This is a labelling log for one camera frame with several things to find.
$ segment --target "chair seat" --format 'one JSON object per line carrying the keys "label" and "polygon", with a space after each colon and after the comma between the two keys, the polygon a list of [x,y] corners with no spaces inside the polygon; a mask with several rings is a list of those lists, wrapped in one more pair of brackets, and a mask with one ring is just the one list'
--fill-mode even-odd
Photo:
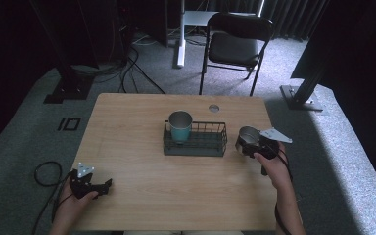
{"label": "chair seat", "polygon": [[258,54],[254,39],[240,39],[223,32],[216,32],[211,38],[209,59],[212,62],[254,67]]}

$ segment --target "right hand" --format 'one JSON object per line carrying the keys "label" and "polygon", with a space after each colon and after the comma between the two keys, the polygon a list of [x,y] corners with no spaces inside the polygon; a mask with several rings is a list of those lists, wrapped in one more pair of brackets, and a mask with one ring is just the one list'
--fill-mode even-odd
{"label": "right hand", "polygon": [[[278,143],[279,143],[279,149],[281,150],[279,151],[278,155],[285,162],[287,162],[286,156],[283,154],[283,153],[286,153],[285,146],[281,142],[278,142]],[[268,160],[267,158],[265,158],[263,155],[259,153],[254,153],[254,156],[264,166],[265,170],[267,171],[268,176],[271,179],[271,183],[277,190],[291,185],[289,171],[278,157],[272,160]]]}

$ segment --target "black basket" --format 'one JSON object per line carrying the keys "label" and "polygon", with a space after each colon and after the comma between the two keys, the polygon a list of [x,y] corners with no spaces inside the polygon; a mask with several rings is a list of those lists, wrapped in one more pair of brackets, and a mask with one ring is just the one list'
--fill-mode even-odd
{"label": "black basket", "polygon": [[169,122],[164,122],[165,155],[222,157],[226,144],[225,122],[193,121],[190,136],[183,143],[172,140]]}

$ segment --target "wooden table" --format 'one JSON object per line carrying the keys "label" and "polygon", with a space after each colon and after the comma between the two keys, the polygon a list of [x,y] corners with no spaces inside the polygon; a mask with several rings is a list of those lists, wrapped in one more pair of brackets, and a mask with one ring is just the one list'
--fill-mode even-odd
{"label": "wooden table", "polygon": [[[175,110],[225,122],[224,157],[165,156],[164,121]],[[273,230],[276,191],[260,163],[234,146],[244,125],[271,127],[261,98],[101,94],[73,167],[94,166],[91,182],[112,178],[113,186],[75,229]]]}

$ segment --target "black stand base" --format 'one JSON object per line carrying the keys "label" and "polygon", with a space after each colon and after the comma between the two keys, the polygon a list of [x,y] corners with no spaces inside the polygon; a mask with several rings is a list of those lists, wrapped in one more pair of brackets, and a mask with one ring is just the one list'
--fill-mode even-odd
{"label": "black stand base", "polygon": [[299,86],[290,86],[290,85],[280,86],[280,90],[282,91],[283,97],[285,98],[289,109],[324,112],[324,109],[319,104],[315,94],[312,94],[310,98],[303,104],[297,103],[294,99],[294,95],[298,89],[299,89]]}
{"label": "black stand base", "polygon": [[64,100],[85,100],[90,92],[94,77],[83,77],[74,89],[64,89],[63,80],[57,84],[53,94],[47,95],[44,104],[63,104]]}

